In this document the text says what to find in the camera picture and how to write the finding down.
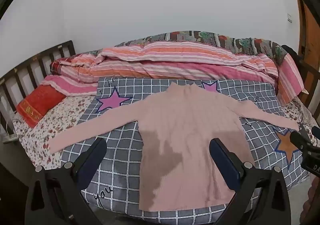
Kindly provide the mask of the pink knit sweater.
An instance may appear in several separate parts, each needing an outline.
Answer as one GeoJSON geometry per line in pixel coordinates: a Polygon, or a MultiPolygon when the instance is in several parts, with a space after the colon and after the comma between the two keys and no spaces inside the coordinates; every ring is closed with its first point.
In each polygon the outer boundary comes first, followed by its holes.
{"type": "Polygon", "coordinates": [[[286,117],[267,113],[252,101],[238,101],[195,84],[172,83],[167,90],[111,108],[57,134],[51,153],[136,121],[143,140],[139,208],[188,210],[228,203],[233,196],[209,154],[219,138],[242,161],[253,161],[241,119],[298,130],[286,117]]]}

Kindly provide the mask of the floral bed sheet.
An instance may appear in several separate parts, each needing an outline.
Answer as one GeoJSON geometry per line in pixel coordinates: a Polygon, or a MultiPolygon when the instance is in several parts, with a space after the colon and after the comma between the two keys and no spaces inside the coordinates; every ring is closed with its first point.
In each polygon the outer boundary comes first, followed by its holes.
{"type": "Polygon", "coordinates": [[[50,154],[48,142],[57,133],[73,127],[93,99],[93,96],[67,96],[50,109],[34,128],[29,127],[19,113],[15,114],[12,120],[15,134],[35,167],[60,167],[62,151],[50,154]]]}

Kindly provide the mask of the white power strip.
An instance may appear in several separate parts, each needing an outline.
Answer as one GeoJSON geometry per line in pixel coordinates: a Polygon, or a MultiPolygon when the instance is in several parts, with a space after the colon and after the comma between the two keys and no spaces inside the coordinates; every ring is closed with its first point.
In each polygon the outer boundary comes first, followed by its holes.
{"type": "Polygon", "coordinates": [[[18,141],[18,136],[16,134],[1,134],[1,137],[3,144],[18,141]]]}

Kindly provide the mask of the dark wooden footboard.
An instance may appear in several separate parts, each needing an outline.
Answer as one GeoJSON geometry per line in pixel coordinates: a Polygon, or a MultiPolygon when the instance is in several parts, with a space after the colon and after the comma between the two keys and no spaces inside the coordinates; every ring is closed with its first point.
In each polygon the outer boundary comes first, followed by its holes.
{"type": "Polygon", "coordinates": [[[311,115],[316,120],[317,124],[319,124],[319,95],[316,95],[316,88],[319,86],[319,70],[310,64],[312,61],[308,62],[306,59],[309,49],[302,46],[302,48],[299,49],[299,52],[296,53],[294,49],[287,45],[282,45],[282,48],[284,48],[284,50],[293,58],[302,77],[306,91],[300,92],[298,95],[300,101],[306,108],[311,105],[312,99],[315,99],[317,102],[316,109],[311,115]]]}

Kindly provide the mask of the red embroidered pillow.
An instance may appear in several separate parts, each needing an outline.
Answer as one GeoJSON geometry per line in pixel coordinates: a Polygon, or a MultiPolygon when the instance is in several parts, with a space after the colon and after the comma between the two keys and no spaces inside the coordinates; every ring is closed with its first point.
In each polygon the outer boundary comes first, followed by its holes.
{"type": "Polygon", "coordinates": [[[65,97],[51,86],[40,85],[17,105],[17,112],[30,128],[34,128],[65,97]]]}

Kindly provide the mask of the dark wooden headboard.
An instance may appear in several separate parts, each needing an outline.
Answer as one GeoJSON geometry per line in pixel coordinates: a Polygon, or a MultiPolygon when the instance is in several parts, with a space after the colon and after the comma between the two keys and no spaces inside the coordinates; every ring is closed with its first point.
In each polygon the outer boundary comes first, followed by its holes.
{"type": "Polygon", "coordinates": [[[50,47],[14,66],[1,77],[1,135],[15,133],[12,118],[17,104],[36,89],[50,74],[49,65],[59,57],[75,55],[71,40],[50,47]]]}

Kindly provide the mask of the pink orange striped quilt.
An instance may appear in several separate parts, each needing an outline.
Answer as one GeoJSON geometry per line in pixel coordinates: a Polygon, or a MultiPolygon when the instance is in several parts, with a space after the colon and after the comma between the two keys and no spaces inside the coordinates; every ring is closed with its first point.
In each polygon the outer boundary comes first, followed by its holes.
{"type": "Polygon", "coordinates": [[[54,60],[50,71],[78,83],[96,83],[107,76],[260,81],[274,86],[283,105],[305,89],[297,66],[288,53],[280,62],[274,62],[263,53],[233,53],[196,42],[107,47],[54,60]]]}

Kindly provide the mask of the orange wooden door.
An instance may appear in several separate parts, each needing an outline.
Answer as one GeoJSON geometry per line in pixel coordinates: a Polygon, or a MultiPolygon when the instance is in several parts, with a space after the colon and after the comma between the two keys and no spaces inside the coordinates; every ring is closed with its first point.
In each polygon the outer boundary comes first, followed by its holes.
{"type": "Polygon", "coordinates": [[[303,0],[297,0],[299,10],[298,54],[316,70],[319,69],[319,26],[303,0]]]}

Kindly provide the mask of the patchwork floral quilt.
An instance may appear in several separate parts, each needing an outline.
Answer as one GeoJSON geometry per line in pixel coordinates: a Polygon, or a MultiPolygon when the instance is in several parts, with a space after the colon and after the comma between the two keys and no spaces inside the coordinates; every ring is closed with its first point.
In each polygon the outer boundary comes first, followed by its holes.
{"type": "Polygon", "coordinates": [[[175,31],[161,33],[154,36],[130,40],[117,45],[132,46],[132,45],[147,45],[153,42],[199,42],[215,47],[221,47],[229,50],[232,53],[240,53],[245,55],[264,54],[269,57],[276,65],[281,65],[283,59],[287,55],[287,51],[279,44],[271,40],[259,38],[231,38],[225,35],[206,32],[206,31],[175,31]]]}

